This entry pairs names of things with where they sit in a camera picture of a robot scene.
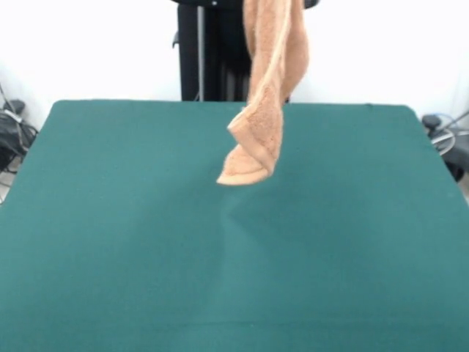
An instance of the green cloth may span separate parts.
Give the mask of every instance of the green cloth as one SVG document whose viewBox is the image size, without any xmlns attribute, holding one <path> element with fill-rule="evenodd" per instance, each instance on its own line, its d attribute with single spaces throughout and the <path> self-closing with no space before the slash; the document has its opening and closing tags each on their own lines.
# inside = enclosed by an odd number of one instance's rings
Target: green cloth
<svg viewBox="0 0 469 352">
<path fill-rule="evenodd" d="M 57 103 L 0 209 L 1 352 L 468 352 L 469 213 L 403 106 Z"/>
</svg>

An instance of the black stand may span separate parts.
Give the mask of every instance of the black stand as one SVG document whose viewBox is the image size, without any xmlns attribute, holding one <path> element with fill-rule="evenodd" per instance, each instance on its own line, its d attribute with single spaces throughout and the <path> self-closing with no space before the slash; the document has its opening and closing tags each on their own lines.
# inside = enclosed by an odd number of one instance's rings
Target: black stand
<svg viewBox="0 0 469 352">
<path fill-rule="evenodd" d="M 243 0 L 173 0 L 177 9 L 181 96 L 184 101 L 245 101 L 251 58 Z M 305 0 L 313 7 L 319 0 Z"/>
</svg>

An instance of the orange towel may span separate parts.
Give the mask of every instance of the orange towel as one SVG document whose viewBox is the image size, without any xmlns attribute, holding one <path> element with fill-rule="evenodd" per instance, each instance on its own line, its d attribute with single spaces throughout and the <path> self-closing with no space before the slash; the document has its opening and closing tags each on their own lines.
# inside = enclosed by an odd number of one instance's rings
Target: orange towel
<svg viewBox="0 0 469 352">
<path fill-rule="evenodd" d="M 273 174 L 283 135 L 282 106 L 309 63 L 303 1 L 244 0 L 252 58 L 248 104 L 228 125 L 238 145 L 226 157 L 220 184 L 248 185 Z"/>
</svg>

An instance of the black object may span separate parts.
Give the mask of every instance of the black object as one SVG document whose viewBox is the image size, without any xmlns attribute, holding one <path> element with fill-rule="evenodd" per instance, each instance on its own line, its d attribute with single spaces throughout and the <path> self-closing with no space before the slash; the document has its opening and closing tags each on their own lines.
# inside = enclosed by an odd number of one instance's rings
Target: black object
<svg viewBox="0 0 469 352">
<path fill-rule="evenodd" d="M 177 9 L 182 100 L 244 101 L 251 70 L 243 0 L 172 0 Z M 305 0 L 305 8 L 319 0 Z"/>
<path fill-rule="evenodd" d="M 21 115 L 24 108 L 26 108 L 26 104 L 19 99 L 8 100 L 3 104 L 3 110 L 8 110 L 17 115 Z"/>
<path fill-rule="evenodd" d="M 428 136 L 430 139 L 437 139 L 441 136 L 448 134 L 448 131 L 454 134 L 454 140 L 452 138 L 447 139 L 437 144 L 437 149 L 442 152 L 447 147 L 451 146 L 447 152 L 442 155 L 443 161 L 448 167 L 451 175 L 456 182 L 459 182 L 465 173 L 469 173 L 469 131 L 453 127 L 455 121 L 451 121 L 449 124 L 442 126 L 441 119 L 436 115 L 425 115 L 422 117 L 423 125 L 428 129 Z"/>
<path fill-rule="evenodd" d="M 8 100 L 5 109 L 0 109 L 0 172 L 8 171 L 13 159 L 23 159 L 36 138 L 36 129 L 11 111 L 21 113 L 25 105 L 20 100 Z"/>
</svg>

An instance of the background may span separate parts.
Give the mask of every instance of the background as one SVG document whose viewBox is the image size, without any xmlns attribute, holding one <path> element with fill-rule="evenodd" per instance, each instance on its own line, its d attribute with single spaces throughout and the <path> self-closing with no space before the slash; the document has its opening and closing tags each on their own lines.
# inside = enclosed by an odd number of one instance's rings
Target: background
<svg viewBox="0 0 469 352">
<path fill-rule="evenodd" d="M 306 12 L 311 66 L 292 100 L 460 114 L 469 108 L 465 2 L 321 0 Z M 60 99 L 180 99 L 172 1 L 0 5 L 0 81 L 36 127 Z"/>
</svg>

